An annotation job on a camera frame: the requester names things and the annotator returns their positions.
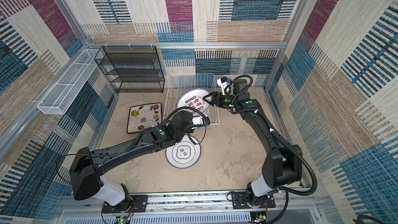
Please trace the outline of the white round plate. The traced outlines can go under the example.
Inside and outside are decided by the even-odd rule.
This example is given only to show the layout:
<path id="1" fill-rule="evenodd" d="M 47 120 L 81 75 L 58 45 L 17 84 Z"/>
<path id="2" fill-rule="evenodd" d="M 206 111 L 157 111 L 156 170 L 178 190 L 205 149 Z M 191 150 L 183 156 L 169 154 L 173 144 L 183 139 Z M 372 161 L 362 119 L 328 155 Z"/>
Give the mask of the white round plate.
<path id="1" fill-rule="evenodd" d="M 166 158 L 169 164 L 178 169 L 186 169 L 195 165 L 201 156 L 201 146 L 195 137 L 187 135 L 172 147 L 166 149 Z"/>
<path id="2" fill-rule="evenodd" d="M 204 101 L 204 96 L 209 95 L 210 92 L 206 89 L 192 89 L 182 94 L 176 103 L 176 107 L 182 106 L 192 107 L 197 109 L 206 116 L 210 116 L 210 104 Z"/>

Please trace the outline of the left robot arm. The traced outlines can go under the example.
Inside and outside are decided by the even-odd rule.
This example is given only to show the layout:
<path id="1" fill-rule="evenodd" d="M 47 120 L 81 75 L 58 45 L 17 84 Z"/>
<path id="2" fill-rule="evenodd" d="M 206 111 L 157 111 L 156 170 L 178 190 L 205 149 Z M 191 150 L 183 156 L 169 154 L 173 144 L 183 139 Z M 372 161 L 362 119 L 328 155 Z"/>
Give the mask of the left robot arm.
<path id="1" fill-rule="evenodd" d="M 95 198 L 126 211 L 132 203 L 129 191 L 124 184 L 107 180 L 105 173 L 137 157 L 172 147 L 190 134 L 191 129 L 210 124 L 209 117 L 203 113 L 199 114 L 200 122 L 194 123 L 194 113 L 196 110 L 191 107 L 181 107 L 132 140 L 93 151 L 88 147 L 80 149 L 69 169 L 74 199 Z"/>

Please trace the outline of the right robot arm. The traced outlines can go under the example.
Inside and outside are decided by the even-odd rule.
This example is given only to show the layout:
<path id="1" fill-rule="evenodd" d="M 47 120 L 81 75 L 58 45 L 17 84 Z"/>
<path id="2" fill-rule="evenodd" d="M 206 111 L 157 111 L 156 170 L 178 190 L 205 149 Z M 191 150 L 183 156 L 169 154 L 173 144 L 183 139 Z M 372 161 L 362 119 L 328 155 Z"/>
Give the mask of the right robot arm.
<path id="1" fill-rule="evenodd" d="M 302 178 L 302 151 L 298 145 L 290 146 L 283 140 L 265 116 L 261 104 L 256 99 L 251 99 L 248 92 L 251 83 L 248 79 L 252 77 L 242 75 L 234 80 L 222 77 L 217 80 L 222 91 L 204 96 L 204 101 L 210 105 L 230 110 L 232 114 L 239 114 L 251 126 L 264 146 L 266 158 L 262 175 L 248 184 L 247 204 L 252 208 L 258 208 L 263 200 L 283 189 L 298 196 L 305 196 L 306 192 L 287 186 Z"/>

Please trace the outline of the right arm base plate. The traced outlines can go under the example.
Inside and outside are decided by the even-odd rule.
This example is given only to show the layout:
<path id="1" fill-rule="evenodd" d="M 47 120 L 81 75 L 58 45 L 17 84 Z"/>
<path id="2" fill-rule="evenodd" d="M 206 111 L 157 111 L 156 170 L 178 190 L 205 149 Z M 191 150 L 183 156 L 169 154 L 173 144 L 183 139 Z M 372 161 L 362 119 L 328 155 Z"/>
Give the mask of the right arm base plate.
<path id="1" fill-rule="evenodd" d="M 247 196 L 246 192 L 243 191 L 230 191 L 227 193 L 227 200 L 232 203 L 234 209 L 276 207 L 274 198 L 272 197 L 265 196 L 251 200 L 250 197 Z"/>

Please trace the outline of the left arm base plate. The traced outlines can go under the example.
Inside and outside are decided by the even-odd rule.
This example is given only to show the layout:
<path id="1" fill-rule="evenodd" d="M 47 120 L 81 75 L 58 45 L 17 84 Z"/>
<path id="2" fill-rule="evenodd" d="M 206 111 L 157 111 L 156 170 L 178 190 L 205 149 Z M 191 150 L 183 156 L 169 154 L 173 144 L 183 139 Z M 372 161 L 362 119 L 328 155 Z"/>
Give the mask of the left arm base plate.
<path id="1" fill-rule="evenodd" d="M 124 199 L 115 206 L 109 203 L 104 203 L 102 207 L 103 214 L 118 214 L 118 213 L 143 213 L 147 207 L 147 195 L 133 195 Z"/>

